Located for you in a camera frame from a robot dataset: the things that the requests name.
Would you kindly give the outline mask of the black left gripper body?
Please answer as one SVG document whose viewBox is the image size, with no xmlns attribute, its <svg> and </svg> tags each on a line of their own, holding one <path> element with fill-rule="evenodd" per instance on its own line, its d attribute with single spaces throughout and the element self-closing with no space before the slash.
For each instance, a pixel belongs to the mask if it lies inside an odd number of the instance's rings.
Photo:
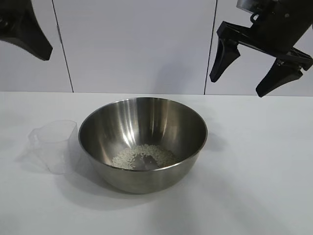
<svg viewBox="0 0 313 235">
<path fill-rule="evenodd" d="M 26 0 L 1 0 L 0 23 L 15 24 L 25 19 Z"/>
</svg>

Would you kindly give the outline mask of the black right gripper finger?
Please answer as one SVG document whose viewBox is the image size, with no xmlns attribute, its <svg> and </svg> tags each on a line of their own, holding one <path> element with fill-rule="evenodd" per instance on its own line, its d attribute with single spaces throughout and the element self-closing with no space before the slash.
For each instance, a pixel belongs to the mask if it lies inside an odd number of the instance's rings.
<svg viewBox="0 0 313 235">
<path fill-rule="evenodd" d="M 257 85 L 257 95 L 264 97 L 276 88 L 300 79 L 303 75 L 301 68 L 293 62 L 276 59 L 266 76 Z"/>
<path fill-rule="evenodd" d="M 211 82 L 217 82 L 223 72 L 240 57 L 238 42 L 230 39 L 219 39 L 216 58 L 210 72 Z"/>
</svg>

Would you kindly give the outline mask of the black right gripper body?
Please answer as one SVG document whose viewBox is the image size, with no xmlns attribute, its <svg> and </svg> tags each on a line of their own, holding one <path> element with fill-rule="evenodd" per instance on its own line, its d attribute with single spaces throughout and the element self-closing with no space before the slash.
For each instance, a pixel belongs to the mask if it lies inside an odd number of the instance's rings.
<svg viewBox="0 0 313 235">
<path fill-rule="evenodd" d="M 313 59 L 294 45 L 313 24 L 311 0 L 250 0 L 239 7 L 251 13 L 250 27 L 223 21 L 219 39 L 230 39 L 308 70 Z"/>
</svg>

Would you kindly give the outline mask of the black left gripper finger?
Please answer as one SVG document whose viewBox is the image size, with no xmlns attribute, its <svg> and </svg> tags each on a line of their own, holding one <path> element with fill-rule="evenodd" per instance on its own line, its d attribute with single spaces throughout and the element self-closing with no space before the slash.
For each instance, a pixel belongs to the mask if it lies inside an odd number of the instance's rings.
<svg viewBox="0 0 313 235">
<path fill-rule="evenodd" d="M 53 47 L 38 24 L 32 1 L 26 1 L 25 19 L 14 24 L 0 24 L 0 39 L 48 61 Z"/>
</svg>

